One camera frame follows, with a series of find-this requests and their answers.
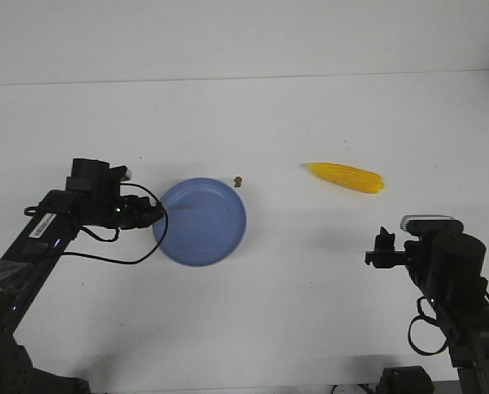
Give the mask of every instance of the yellow corn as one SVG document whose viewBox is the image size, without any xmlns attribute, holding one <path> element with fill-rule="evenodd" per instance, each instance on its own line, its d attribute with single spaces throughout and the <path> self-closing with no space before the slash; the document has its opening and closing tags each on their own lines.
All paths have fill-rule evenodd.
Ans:
<svg viewBox="0 0 489 394">
<path fill-rule="evenodd" d="M 377 193 L 385 186 L 382 178 L 375 172 L 334 163 L 307 163 L 314 175 L 363 193 Z"/>
</svg>

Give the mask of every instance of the blue plate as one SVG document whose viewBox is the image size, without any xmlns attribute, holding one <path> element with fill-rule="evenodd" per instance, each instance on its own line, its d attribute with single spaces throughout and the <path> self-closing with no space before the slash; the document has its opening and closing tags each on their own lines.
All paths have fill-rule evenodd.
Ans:
<svg viewBox="0 0 489 394">
<path fill-rule="evenodd" d="M 161 198 L 168 212 L 168 232 L 162 252 L 184 265 L 214 264 L 229 255 L 241 242 L 246 211 L 237 193 L 211 178 L 192 178 L 173 186 Z M 153 224 L 158 241 L 164 220 Z"/>
</svg>

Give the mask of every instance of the small brown object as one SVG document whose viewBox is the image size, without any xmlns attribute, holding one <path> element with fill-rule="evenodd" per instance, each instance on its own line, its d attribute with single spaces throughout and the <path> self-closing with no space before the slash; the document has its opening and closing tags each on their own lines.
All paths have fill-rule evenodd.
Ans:
<svg viewBox="0 0 489 394">
<path fill-rule="evenodd" d="M 241 183 L 243 183 L 243 178 L 241 178 L 240 176 L 236 176 L 234 182 L 234 187 L 241 187 Z"/>
</svg>

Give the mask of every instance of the white table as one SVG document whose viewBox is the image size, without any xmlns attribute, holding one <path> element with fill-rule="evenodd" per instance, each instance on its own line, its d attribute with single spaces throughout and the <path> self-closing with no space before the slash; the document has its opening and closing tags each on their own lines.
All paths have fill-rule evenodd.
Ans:
<svg viewBox="0 0 489 394">
<path fill-rule="evenodd" d="M 358 383 L 407 364 L 456 378 L 447 354 L 409 349 L 419 292 L 405 270 L 363 258 L 381 225 L 401 247 L 402 215 L 445 213 L 487 245 L 489 277 L 489 71 L 0 86 L 0 256 L 74 157 L 128 165 L 159 194 L 242 176 L 249 225 L 208 268 L 160 252 L 135 267 L 62 259 L 16 332 L 38 368 L 111 392 Z M 342 189 L 308 161 L 379 172 L 386 188 Z M 152 244 L 141 230 L 70 249 L 128 259 Z"/>
</svg>

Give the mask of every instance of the white wall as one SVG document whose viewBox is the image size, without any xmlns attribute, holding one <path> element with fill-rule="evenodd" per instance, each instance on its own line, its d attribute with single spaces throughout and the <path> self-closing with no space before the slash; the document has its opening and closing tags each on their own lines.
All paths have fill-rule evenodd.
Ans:
<svg viewBox="0 0 489 394">
<path fill-rule="evenodd" d="M 489 0 L 0 2 L 0 84 L 489 70 Z"/>
</svg>

